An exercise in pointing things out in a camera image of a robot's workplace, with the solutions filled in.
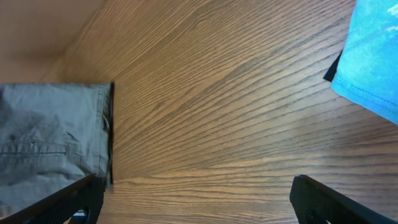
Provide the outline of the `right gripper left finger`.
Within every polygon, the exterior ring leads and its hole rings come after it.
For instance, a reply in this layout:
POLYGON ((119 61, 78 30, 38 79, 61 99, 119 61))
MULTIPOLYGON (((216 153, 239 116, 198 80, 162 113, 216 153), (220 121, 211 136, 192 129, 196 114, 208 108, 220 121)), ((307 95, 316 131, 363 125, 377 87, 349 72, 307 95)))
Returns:
POLYGON ((96 224, 104 202, 102 178, 89 175, 1 220, 1 224, 96 224))

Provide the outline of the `grey shorts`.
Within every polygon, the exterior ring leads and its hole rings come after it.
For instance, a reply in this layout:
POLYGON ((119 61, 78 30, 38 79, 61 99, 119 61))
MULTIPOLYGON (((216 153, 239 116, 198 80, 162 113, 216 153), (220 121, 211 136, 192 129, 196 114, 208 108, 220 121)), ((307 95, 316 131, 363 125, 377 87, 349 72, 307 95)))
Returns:
POLYGON ((111 185, 113 85, 1 85, 1 215, 91 174, 111 185))

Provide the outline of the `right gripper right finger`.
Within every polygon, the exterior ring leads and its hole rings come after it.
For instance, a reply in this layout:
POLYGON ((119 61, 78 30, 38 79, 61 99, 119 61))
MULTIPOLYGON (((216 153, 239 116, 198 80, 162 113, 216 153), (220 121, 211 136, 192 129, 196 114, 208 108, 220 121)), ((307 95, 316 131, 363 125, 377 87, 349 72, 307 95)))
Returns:
POLYGON ((294 177, 289 199, 300 224, 397 224, 307 175, 294 177))

